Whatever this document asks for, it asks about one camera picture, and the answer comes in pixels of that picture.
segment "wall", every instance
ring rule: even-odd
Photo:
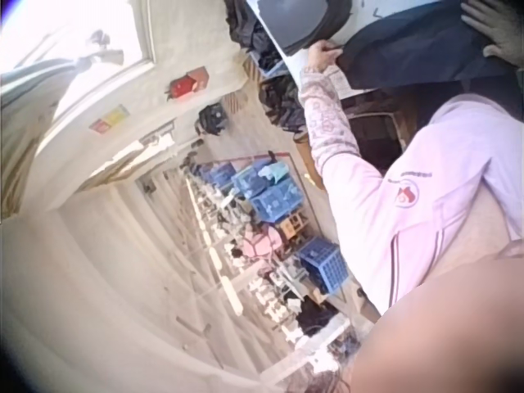
[[[86,178],[114,154],[173,118],[179,118],[177,142],[192,138],[196,113],[246,81],[239,46],[231,42],[224,2],[151,1],[155,68],[109,94],[45,146],[29,173],[22,214],[61,206]],[[166,102],[169,82],[205,66],[206,90]],[[122,104],[131,116],[104,135],[88,127]]]
[[[198,246],[187,196],[156,181],[153,201],[135,183],[101,186],[2,223],[2,338],[38,391],[264,391],[273,345],[220,296],[198,295],[214,278],[184,258]],[[211,324],[220,363],[178,318]]]

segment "window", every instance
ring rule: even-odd
[[[42,60],[122,50],[119,64],[93,64],[73,81],[58,105],[56,120],[107,80],[152,57],[143,19],[147,5],[148,0],[21,1],[2,29],[0,73]]]

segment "pink jacket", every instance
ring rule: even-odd
[[[312,156],[341,252],[381,313],[423,282],[481,180],[522,236],[523,127],[500,106],[472,94],[447,102],[383,178],[360,157],[330,79],[304,70],[301,82]]]

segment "pink arm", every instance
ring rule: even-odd
[[[339,219],[354,221],[354,215],[363,213],[364,205],[370,206],[370,196],[380,187],[382,176],[360,157],[349,120],[327,76],[304,69],[300,99],[311,154],[327,189],[332,213],[337,224]]]

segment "blue plastic crate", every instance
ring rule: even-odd
[[[237,171],[230,162],[220,166],[215,166],[209,172],[210,183],[213,183],[218,188],[222,188],[228,183],[231,183],[231,177],[234,176],[236,172]]]
[[[237,190],[247,199],[256,197],[270,185],[267,178],[258,175],[258,172],[269,162],[271,162],[270,159],[256,160],[231,178]]]
[[[200,176],[207,183],[213,182],[213,179],[210,176],[210,171],[211,171],[211,168],[209,166],[202,166],[200,168]]]
[[[297,251],[310,278],[321,292],[331,295],[350,276],[340,247],[321,237],[314,237]]]
[[[251,198],[251,204],[260,220],[277,223],[302,204],[304,196],[292,178],[286,178]]]

